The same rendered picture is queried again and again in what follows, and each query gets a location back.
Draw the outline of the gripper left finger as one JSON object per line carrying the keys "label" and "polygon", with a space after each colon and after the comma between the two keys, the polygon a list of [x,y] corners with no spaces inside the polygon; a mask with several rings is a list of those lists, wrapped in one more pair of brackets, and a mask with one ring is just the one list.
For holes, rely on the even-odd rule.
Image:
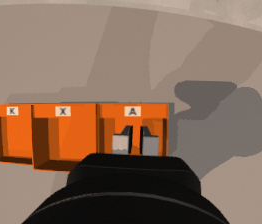
{"label": "gripper left finger", "polygon": [[133,126],[126,125],[121,134],[112,136],[112,154],[131,154]]}

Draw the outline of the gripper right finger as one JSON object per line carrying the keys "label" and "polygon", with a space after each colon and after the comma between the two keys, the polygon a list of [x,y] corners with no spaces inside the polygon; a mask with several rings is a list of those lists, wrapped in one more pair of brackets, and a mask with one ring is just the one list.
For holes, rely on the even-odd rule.
{"label": "gripper right finger", "polygon": [[140,154],[145,156],[158,156],[158,153],[159,137],[157,135],[151,135],[147,126],[140,126]]}

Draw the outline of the orange rack of bins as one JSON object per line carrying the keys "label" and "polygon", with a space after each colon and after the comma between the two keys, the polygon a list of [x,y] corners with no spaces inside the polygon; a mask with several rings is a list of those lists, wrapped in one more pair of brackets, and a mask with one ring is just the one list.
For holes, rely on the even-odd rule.
{"label": "orange rack of bins", "polygon": [[168,104],[0,105],[0,162],[69,173],[90,153],[111,154],[112,135],[126,125],[133,125],[128,155],[140,155],[140,126],[148,126],[167,156]]}

